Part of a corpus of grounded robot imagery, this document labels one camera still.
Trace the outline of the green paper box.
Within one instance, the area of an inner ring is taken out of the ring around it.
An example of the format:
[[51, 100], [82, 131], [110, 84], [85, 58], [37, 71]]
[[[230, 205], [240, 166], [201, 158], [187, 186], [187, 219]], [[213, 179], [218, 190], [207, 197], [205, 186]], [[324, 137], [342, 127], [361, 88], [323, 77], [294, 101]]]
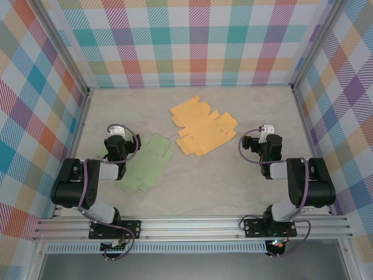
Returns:
[[173, 155], [173, 151], [168, 148], [170, 141], [159, 134], [153, 134], [151, 138], [143, 137], [141, 140], [142, 147], [127, 162], [123, 179], [114, 183], [129, 194], [146, 192], [154, 186]]

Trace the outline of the orange paper box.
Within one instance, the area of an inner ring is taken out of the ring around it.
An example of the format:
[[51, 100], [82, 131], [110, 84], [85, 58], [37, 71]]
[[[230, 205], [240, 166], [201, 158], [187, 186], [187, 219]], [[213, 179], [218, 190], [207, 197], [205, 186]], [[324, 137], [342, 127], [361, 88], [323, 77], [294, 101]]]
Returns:
[[212, 111], [199, 96], [172, 108], [172, 121], [181, 128], [176, 143], [186, 154], [203, 156], [236, 136], [238, 122], [230, 113]]

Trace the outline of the small circuit board with light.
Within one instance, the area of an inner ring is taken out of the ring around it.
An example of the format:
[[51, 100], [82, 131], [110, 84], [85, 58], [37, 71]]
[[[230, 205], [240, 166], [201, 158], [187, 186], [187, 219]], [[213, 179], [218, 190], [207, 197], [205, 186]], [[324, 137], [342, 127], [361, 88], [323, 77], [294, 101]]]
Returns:
[[287, 242], [285, 240], [269, 240], [266, 241], [267, 251], [282, 250], [285, 249]]

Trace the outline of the aluminium side rail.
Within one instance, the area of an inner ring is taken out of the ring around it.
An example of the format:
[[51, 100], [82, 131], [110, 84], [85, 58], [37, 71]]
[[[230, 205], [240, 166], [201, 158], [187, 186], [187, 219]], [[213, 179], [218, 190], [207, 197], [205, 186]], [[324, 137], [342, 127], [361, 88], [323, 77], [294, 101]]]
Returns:
[[[297, 106], [298, 113], [299, 113], [299, 116], [300, 116], [300, 119], [301, 119], [301, 122], [302, 122], [304, 134], [305, 134], [305, 137], [306, 137], [306, 140], [307, 140], [308, 148], [309, 148], [310, 153], [311, 153], [311, 157], [312, 158], [318, 158], [319, 156], [316, 152], [311, 133], [309, 132], [308, 127], [307, 127], [307, 120], [306, 120], [305, 113], [302, 110], [301, 102], [299, 101], [299, 98], [297, 97], [297, 93], [296, 93], [295, 90], [293, 92], [293, 97], [294, 97], [295, 105]], [[333, 201], [330, 204], [327, 204], [327, 206], [323, 206], [320, 210], [316, 210], [317, 215], [319, 215], [319, 214], [320, 215], [326, 215], [326, 209], [328, 209], [328, 215], [336, 215], [335, 208], [334, 208], [334, 203], [336, 201], [336, 191], [335, 191], [334, 186], [333, 186], [331, 181], [330, 181], [330, 183], [331, 183], [330, 186], [332, 187], [331, 188], [331, 194], [332, 194]]]
[[[83, 101], [83, 106], [82, 106], [81, 114], [80, 114], [80, 117], [79, 117], [79, 121], [76, 125], [75, 133], [74, 133], [74, 136], [73, 136], [72, 146], [71, 146], [71, 148], [69, 150], [69, 153], [68, 153], [68, 158], [75, 158], [75, 156], [76, 156], [77, 150], [79, 148], [79, 143], [80, 143], [80, 140], [81, 140], [81, 137], [82, 137], [82, 132], [83, 132], [83, 129], [84, 129], [84, 126], [85, 126], [85, 123], [86, 123], [86, 118], [87, 118], [89, 108], [90, 108], [90, 105], [91, 105], [91, 101], [92, 101], [92, 92], [86, 93], [84, 101]], [[59, 183], [59, 181], [60, 181], [59, 180], [60, 177], [61, 177], [60, 172], [63, 170], [63, 166], [64, 166], [64, 164], [62, 164], [62, 166], [59, 170], [57, 180], [56, 180], [57, 182], [55, 183], [56, 186], [57, 186], [57, 183]], [[56, 216], [60, 216], [60, 212], [61, 212], [61, 209], [62, 209], [61, 206], [58, 206], [53, 201], [52, 201], [52, 206], [53, 206], [53, 208], [52, 208], [51, 213], [50, 213], [50, 217], [49, 217], [50, 219], [52, 219]]]

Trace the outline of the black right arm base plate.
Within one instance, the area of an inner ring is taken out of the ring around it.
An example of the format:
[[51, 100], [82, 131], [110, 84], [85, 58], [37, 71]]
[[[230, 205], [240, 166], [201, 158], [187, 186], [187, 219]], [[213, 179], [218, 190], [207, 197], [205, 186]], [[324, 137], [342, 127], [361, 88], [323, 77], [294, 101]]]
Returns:
[[294, 222], [276, 222], [265, 219], [244, 219], [246, 238], [254, 237], [297, 237]]

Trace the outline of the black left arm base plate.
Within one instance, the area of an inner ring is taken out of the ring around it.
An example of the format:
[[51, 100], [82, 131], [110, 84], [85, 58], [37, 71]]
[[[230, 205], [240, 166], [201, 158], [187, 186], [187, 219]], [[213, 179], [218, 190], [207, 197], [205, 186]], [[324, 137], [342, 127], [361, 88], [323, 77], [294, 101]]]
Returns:
[[[140, 220], [122, 220], [119, 226], [130, 230], [134, 239], [140, 237], [141, 221]], [[131, 234], [128, 231], [117, 229], [114, 227], [105, 226], [99, 223], [89, 223], [89, 239], [130, 239]]]

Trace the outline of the aluminium mounting rail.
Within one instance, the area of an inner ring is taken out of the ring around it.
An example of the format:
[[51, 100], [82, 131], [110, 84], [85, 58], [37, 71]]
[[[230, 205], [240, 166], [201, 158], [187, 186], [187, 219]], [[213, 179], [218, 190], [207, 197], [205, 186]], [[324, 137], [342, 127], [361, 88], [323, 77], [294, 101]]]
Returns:
[[[353, 230], [345, 216], [300, 215], [311, 223], [308, 240], [351, 239]], [[150, 241], [233, 241], [245, 240], [238, 228], [239, 216], [124, 216], [140, 220], [139, 242]], [[42, 219], [33, 236], [34, 242], [89, 241], [89, 221], [82, 216], [57, 216]]]

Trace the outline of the aluminium frame post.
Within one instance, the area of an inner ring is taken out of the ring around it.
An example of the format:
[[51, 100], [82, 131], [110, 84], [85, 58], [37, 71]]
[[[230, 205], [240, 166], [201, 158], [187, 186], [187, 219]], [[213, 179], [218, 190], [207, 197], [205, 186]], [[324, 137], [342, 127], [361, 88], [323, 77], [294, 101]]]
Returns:
[[53, 24], [49, 14], [41, 0], [27, 0], [28, 4], [32, 8], [33, 12], [40, 21], [42, 27], [45, 29], [49, 39], [55, 47], [58, 54], [61, 56], [67, 69], [70, 71], [74, 81], [78, 84], [79, 89], [84, 93], [85, 96], [89, 95], [89, 88], [80, 73], [80, 70], [76, 66], [72, 56], [70, 55], [66, 44], [64, 43], [58, 29]]
[[348, 0], [319, 0], [294, 57], [288, 84], [293, 93], [305, 79]]

